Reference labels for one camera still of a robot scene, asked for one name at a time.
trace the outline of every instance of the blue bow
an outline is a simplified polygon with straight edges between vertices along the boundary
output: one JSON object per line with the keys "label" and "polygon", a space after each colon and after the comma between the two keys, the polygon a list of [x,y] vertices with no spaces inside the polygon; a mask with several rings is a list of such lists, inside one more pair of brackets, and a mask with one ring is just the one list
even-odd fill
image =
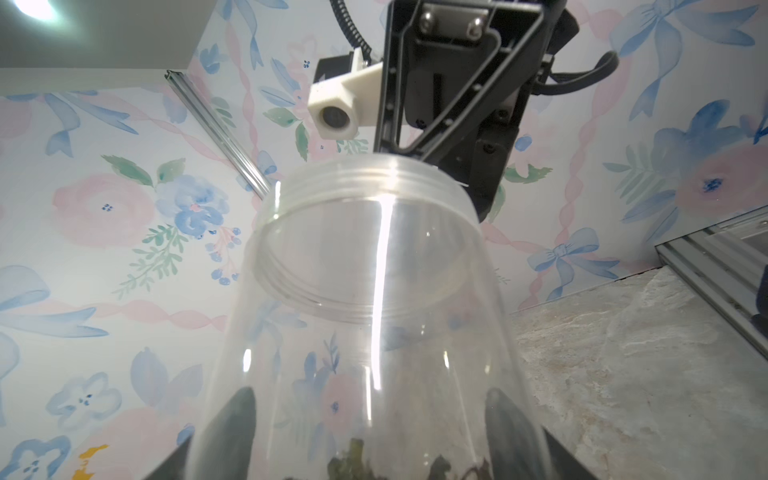
{"label": "blue bow", "polygon": [[563,260],[568,257],[568,261],[583,270],[605,278],[617,279],[615,273],[610,268],[616,266],[619,260],[588,260],[583,257],[576,257],[579,253],[594,252],[600,248],[598,235],[591,228],[582,228],[576,230],[567,243],[557,245],[553,250],[534,253],[528,258],[528,265],[537,272],[543,272],[554,263],[560,274],[560,286],[549,294],[547,301],[560,298],[563,294],[563,288],[574,281],[574,267]]}
{"label": "blue bow", "polygon": [[686,28],[708,40],[724,45],[755,45],[754,38],[738,28],[757,11],[757,5],[731,12],[706,13],[689,8],[690,4],[698,1],[656,0],[652,4],[640,5],[627,13],[611,32],[611,46],[619,52],[619,56],[625,57],[637,50],[656,30],[654,41],[659,58],[659,75],[640,94],[632,107],[630,120],[641,112],[649,117],[654,113],[661,79],[677,66],[683,54],[680,31],[665,20],[672,12]]}
{"label": "blue bow", "polygon": [[[51,291],[34,270],[26,266],[11,265],[0,268],[0,326],[7,326],[25,332],[41,333],[59,337],[104,336],[102,329],[82,326],[91,318],[95,308],[54,315],[21,315],[6,312],[24,305],[41,302]],[[0,333],[0,379],[3,379],[18,365],[18,345],[4,333]],[[0,398],[0,426],[5,425]]]}

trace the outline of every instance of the floral wallpaper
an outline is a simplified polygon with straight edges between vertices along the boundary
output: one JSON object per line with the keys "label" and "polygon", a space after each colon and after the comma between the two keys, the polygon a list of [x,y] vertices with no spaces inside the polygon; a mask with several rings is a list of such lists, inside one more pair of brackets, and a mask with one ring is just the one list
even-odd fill
{"label": "floral wallpaper", "polygon": [[[347,2],[379,52],[386,3]],[[482,224],[508,311],[768,204],[765,0],[568,7],[581,33],[556,70],[622,62],[531,99]],[[327,2],[221,0],[189,75],[274,182],[369,151],[372,128],[325,141],[306,110],[317,61],[348,50]],[[143,478],[200,421],[260,201],[165,84],[0,98],[0,164],[0,480]],[[359,410],[343,341],[279,303],[256,319],[295,397],[274,427],[319,462]]]}
{"label": "floral wallpaper", "polygon": [[[348,0],[381,54],[386,0]],[[765,0],[569,0],[581,31],[556,71],[607,50],[621,66],[534,97],[482,224],[508,311],[658,266],[654,244],[768,204]],[[272,178],[367,152],[325,141],[306,111],[318,59],[349,45],[327,2],[219,2],[190,76]],[[406,137],[413,138],[413,129]]]}
{"label": "floral wallpaper", "polygon": [[143,478],[200,418],[255,196],[165,84],[0,98],[0,164],[0,479]]}

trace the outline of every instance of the pink flower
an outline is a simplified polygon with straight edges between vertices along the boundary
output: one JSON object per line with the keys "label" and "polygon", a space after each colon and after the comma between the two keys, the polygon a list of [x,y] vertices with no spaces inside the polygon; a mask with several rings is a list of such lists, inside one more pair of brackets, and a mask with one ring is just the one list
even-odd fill
{"label": "pink flower", "polygon": [[520,123],[520,134],[509,154],[508,163],[515,164],[518,175],[528,178],[528,166],[541,168],[549,160],[551,152],[549,142],[554,135],[553,127],[542,127],[536,111],[528,109]]}
{"label": "pink flower", "polygon": [[707,217],[768,204],[768,147],[744,145],[710,157],[683,179],[675,203]]}
{"label": "pink flower", "polygon": [[135,182],[97,174],[56,190],[54,222],[72,243],[86,247],[130,247],[141,241],[154,218],[154,203]]}
{"label": "pink flower", "polygon": [[335,438],[345,438],[352,422],[359,414],[362,391],[355,379],[348,375],[331,375],[323,389],[321,413],[323,424]]}

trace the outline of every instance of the black cable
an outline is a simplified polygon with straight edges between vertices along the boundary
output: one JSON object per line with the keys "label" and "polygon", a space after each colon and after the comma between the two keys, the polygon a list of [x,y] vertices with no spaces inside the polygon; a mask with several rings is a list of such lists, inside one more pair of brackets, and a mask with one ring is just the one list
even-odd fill
{"label": "black cable", "polygon": [[352,17],[349,16],[349,10],[346,9],[344,0],[330,0],[331,9],[333,10],[333,16],[336,17],[336,21],[339,23],[342,33],[346,37],[346,40],[352,45],[352,48],[360,48],[362,50],[362,57],[369,63],[371,62],[371,46],[368,45],[366,40],[362,37],[359,30],[355,26],[355,22],[352,21]]}
{"label": "black cable", "polygon": [[533,94],[536,95],[563,95],[590,87],[600,80],[612,74],[619,66],[619,55],[615,51],[608,51],[598,61],[598,64],[590,71],[577,71],[573,73],[552,73],[549,77],[556,84],[542,84],[536,82]]}

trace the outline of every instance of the stone countertop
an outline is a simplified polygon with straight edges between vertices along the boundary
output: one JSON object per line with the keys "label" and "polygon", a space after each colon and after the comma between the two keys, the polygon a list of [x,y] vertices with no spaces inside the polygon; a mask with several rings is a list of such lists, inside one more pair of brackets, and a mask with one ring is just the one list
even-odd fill
{"label": "stone countertop", "polygon": [[768,478],[768,361],[668,267],[509,326],[539,420],[601,480]]}

